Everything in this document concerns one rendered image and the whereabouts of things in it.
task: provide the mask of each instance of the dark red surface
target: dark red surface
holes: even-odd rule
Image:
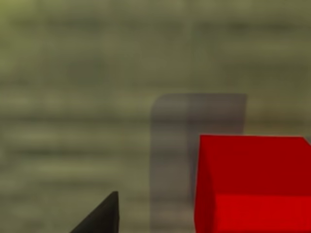
[[[197,233],[311,231],[311,146],[303,137],[202,135]]]

